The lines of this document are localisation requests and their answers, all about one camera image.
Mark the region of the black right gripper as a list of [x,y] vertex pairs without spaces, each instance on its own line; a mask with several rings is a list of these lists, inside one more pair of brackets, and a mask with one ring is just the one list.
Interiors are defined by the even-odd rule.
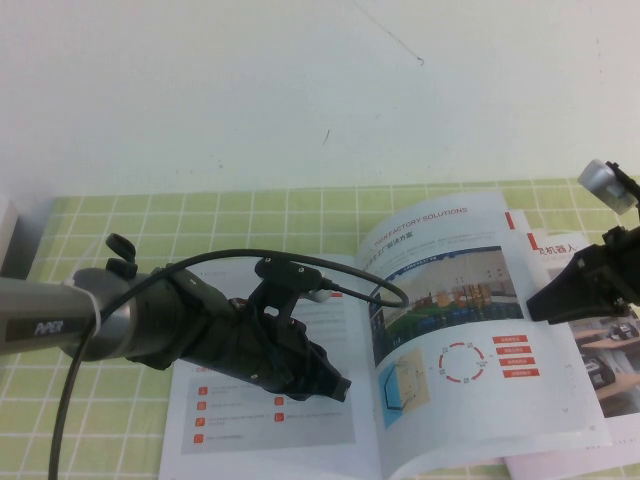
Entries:
[[557,275],[527,300],[534,321],[550,324],[627,314],[639,306],[639,227],[617,226],[567,260]]

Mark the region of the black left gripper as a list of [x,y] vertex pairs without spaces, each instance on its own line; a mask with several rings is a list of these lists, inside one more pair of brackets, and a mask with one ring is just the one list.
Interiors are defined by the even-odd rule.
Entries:
[[241,299],[227,302],[200,338],[199,365],[296,401],[324,397],[344,402],[352,382],[312,342],[299,321],[278,328]]

